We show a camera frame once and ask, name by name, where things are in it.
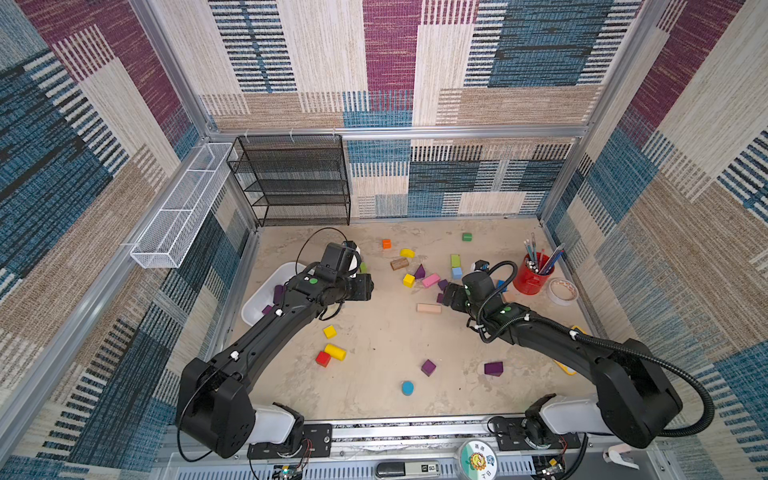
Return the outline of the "purple short cylinder block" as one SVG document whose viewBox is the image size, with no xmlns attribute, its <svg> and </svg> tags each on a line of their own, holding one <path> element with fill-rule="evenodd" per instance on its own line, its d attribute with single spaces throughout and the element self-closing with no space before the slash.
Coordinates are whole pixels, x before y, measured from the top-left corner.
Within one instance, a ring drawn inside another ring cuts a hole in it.
<svg viewBox="0 0 768 480">
<path fill-rule="evenodd" d="M 286 287 L 282 284 L 276 285 L 273 290 L 273 304 L 280 305 L 285 295 Z"/>
</svg>

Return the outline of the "purple cube under arm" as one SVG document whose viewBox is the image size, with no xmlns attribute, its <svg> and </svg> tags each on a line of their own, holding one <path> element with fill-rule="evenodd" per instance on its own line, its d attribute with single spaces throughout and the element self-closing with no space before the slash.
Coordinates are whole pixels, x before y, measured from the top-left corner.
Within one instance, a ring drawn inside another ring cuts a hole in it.
<svg viewBox="0 0 768 480">
<path fill-rule="evenodd" d="M 504 364 L 502 361 L 488 362 L 484 364 L 484 374 L 499 377 L 504 373 Z"/>
</svg>

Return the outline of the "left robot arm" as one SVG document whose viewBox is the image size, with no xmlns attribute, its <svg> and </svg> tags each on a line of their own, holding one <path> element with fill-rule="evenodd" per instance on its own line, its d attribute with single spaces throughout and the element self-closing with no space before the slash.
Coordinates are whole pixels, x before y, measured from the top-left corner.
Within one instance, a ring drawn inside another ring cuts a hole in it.
<svg viewBox="0 0 768 480">
<path fill-rule="evenodd" d="M 175 424 L 207 453 L 230 458 L 245 447 L 291 456 L 305 448 L 304 416 L 281 403 L 256 403 L 254 389 L 289 343 L 332 308 L 371 299 L 374 283 L 360 270 L 352 240 L 329 243 L 320 260 L 285 280 L 278 301 L 238 339 L 208 360 L 183 368 Z"/>
</svg>

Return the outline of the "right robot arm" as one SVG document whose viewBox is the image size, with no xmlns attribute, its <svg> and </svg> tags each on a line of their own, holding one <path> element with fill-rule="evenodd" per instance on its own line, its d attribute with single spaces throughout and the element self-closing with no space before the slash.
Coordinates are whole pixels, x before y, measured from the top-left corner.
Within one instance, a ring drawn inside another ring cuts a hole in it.
<svg viewBox="0 0 768 480">
<path fill-rule="evenodd" d="M 705 431 L 712 423 L 714 401 L 693 375 L 654 356 L 645 344 L 593 337 L 568 328 L 515 302 L 507 302 L 487 266 L 465 275 L 443 289 L 443 305 L 467 315 L 467 326 L 485 344 L 502 340 L 537 351 L 569 367 L 595 387 L 595 395 L 578 409 L 573 402 L 552 396 L 538 416 L 554 433 L 613 435 L 636 448 L 655 438 L 680 438 Z M 693 424 L 671 428 L 683 401 L 668 379 L 673 374 L 687 383 L 702 402 Z"/>
</svg>

